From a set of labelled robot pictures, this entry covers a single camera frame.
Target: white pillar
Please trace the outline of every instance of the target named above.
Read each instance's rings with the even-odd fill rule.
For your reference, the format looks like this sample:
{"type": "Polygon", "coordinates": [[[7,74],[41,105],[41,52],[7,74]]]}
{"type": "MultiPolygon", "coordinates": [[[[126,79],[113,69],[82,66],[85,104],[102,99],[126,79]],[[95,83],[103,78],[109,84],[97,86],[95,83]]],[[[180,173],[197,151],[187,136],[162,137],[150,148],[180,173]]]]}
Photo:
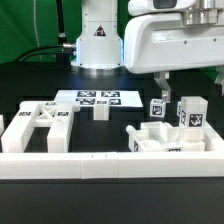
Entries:
{"type": "Polygon", "coordinates": [[[74,66],[113,69],[122,65],[117,0],[82,0],[82,34],[76,43],[74,66]]]}

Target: white wall segment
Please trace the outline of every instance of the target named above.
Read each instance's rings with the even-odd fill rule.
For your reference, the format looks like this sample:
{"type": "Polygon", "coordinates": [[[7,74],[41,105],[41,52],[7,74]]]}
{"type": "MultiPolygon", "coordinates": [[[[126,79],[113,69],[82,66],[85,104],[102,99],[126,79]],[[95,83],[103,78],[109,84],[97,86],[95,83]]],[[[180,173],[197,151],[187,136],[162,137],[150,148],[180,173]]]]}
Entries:
{"type": "Polygon", "coordinates": [[[68,152],[74,109],[72,103],[59,103],[47,136],[48,152],[68,152]]]}
{"type": "Polygon", "coordinates": [[[3,120],[3,116],[0,115],[0,136],[2,135],[4,131],[4,120],[3,120]]]}

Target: white foam block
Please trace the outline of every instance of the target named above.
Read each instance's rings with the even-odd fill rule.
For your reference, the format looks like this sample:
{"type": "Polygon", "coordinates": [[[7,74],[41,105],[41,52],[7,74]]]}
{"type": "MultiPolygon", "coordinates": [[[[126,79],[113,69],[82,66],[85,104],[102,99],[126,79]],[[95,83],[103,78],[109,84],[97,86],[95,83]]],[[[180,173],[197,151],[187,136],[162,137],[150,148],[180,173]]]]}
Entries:
{"type": "Polygon", "coordinates": [[[68,152],[74,117],[72,103],[59,103],[47,136],[48,152],[68,152]]]}
{"type": "Polygon", "coordinates": [[[4,131],[3,116],[0,115],[0,136],[2,135],[3,131],[4,131]]]}
{"type": "Polygon", "coordinates": [[[83,179],[117,178],[117,153],[93,153],[82,159],[83,179]]]}
{"type": "Polygon", "coordinates": [[[38,104],[24,104],[3,134],[4,153],[24,152],[34,131],[33,119],[39,114],[38,104]]]}
{"type": "Polygon", "coordinates": [[[108,121],[109,120],[109,98],[96,99],[93,107],[93,120],[108,121]]]}
{"type": "Polygon", "coordinates": [[[223,159],[212,152],[119,153],[118,178],[224,176],[223,159]]]}
{"type": "Polygon", "coordinates": [[[0,155],[0,179],[81,179],[80,154],[0,155]]]}

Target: black table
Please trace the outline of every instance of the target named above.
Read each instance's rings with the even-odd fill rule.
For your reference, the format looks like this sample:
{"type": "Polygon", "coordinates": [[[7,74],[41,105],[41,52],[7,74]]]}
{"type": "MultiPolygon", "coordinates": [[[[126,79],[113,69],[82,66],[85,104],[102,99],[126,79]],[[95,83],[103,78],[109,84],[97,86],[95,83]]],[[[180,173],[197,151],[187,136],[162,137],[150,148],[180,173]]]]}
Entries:
{"type": "MultiPolygon", "coordinates": [[[[212,95],[213,82],[208,77],[199,70],[177,71],[171,74],[169,83],[176,90],[177,100],[181,96],[207,99],[207,121],[224,137],[224,99],[212,95]]],[[[5,63],[0,65],[0,114],[4,115],[5,125],[22,101],[53,100],[58,90],[69,89],[137,90],[144,104],[144,108],[112,108],[108,122],[94,122],[92,110],[82,109],[75,115],[70,153],[128,152],[126,126],[139,128],[141,122],[154,120],[148,116],[149,103],[161,94],[152,74],[134,75],[121,69],[114,76],[93,78],[54,63],[5,63]]],[[[176,103],[167,105],[163,121],[178,124],[176,103]]],[[[47,131],[36,129],[26,152],[46,152],[47,131]]],[[[0,198],[2,224],[224,221],[224,178],[216,177],[1,180],[0,198]]]]}

